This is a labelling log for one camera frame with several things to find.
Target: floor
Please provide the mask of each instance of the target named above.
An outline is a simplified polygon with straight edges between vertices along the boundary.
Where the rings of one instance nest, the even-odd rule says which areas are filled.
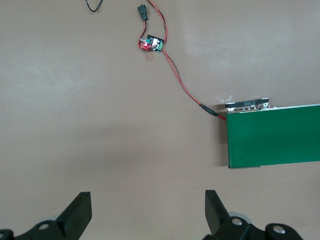
[[[89,0],[94,6],[98,0]],[[320,102],[317,0],[157,0],[164,49],[202,103]],[[90,191],[82,240],[201,240],[205,190],[264,229],[319,239],[320,162],[228,169],[226,122],[182,90],[148,1],[0,1],[0,229],[20,235]]]

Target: black wire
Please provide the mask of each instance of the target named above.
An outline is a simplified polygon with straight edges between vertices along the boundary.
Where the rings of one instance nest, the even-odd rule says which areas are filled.
[[[91,7],[89,6],[88,0],[85,0],[86,5],[87,5],[88,8],[90,9],[90,11],[93,12],[93,13],[95,13],[96,11],[99,10],[99,8],[100,8],[100,6],[101,6],[101,4],[102,4],[103,1],[104,1],[104,0],[100,0],[100,2],[99,2],[99,4],[98,4],[98,6],[96,7],[96,9],[95,9],[95,10],[92,10]]]

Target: screw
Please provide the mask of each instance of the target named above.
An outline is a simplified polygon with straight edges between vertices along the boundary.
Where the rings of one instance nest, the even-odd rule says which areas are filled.
[[[275,231],[278,234],[285,234],[286,230],[284,230],[281,226],[273,226],[273,231]]]
[[[49,227],[49,224],[45,223],[45,224],[42,224],[40,227],[39,227],[39,230],[45,230]]]
[[[242,225],[242,221],[239,218],[232,219],[232,223],[234,225],[237,225],[237,226],[241,226]]]

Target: green panel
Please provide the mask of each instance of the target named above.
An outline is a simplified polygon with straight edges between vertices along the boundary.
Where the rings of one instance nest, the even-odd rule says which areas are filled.
[[[320,104],[228,113],[230,168],[320,161]]]

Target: black connector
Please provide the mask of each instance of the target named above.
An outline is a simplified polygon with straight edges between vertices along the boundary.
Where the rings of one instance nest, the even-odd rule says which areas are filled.
[[[205,110],[208,114],[211,114],[213,116],[218,117],[218,113],[216,113],[215,111],[211,110],[210,108],[208,108],[206,105],[203,105],[202,103],[200,104],[200,107],[203,108],[203,110]]]
[[[148,16],[147,16],[148,12],[147,12],[146,5],[142,5],[142,4],[141,4],[141,5],[138,7],[138,11],[139,11],[139,13],[140,13],[140,15],[141,15],[142,20],[143,20],[143,21],[147,21],[147,20],[148,20]]]

